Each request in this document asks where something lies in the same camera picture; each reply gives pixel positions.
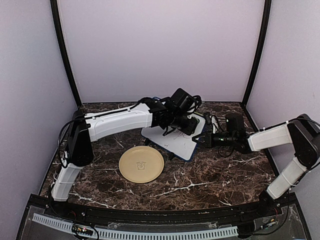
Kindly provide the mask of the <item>blue framed whiteboard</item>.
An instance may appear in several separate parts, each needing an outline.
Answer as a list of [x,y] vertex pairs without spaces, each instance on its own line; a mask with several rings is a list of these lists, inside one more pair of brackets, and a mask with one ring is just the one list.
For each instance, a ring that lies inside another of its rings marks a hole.
[[[201,97],[199,95],[192,97],[195,100],[195,106],[189,111],[180,109],[171,100],[171,97],[162,99],[147,97],[141,100],[150,108],[150,113],[152,113],[151,127],[143,128],[141,135],[165,150],[174,153],[184,161],[190,161],[193,157],[197,143],[192,141],[192,137],[201,134],[206,124],[205,118],[196,114],[202,104]],[[178,129],[172,128],[175,118],[180,116],[195,117],[200,120],[193,134],[186,135]]]

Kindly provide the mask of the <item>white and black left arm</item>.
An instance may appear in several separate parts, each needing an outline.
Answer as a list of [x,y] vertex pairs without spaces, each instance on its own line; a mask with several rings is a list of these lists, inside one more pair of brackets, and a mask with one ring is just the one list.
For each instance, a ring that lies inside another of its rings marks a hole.
[[83,167],[92,163],[92,142],[129,130],[151,128],[149,139],[174,155],[190,160],[196,145],[191,138],[202,132],[204,120],[195,115],[201,98],[171,96],[163,99],[144,97],[136,104],[110,111],[87,113],[77,110],[62,127],[67,133],[63,151],[58,151],[61,171],[51,189],[51,210],[60,218],[71,213],[65,203]]

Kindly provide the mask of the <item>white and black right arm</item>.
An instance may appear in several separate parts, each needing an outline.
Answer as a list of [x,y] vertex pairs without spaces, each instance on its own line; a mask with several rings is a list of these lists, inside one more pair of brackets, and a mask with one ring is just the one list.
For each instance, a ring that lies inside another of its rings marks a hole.
[[239,113],[225,116],[225,130],[208,130],[192,137],[205,148],[231,147],[241,154],[262,150],[290,150],[291,160],[283,163],[276,179],[260,194],[255,213],[266,217],[275,208],[274,201],[295,186],[320,164],[320,124],[307,114],[249,134]]

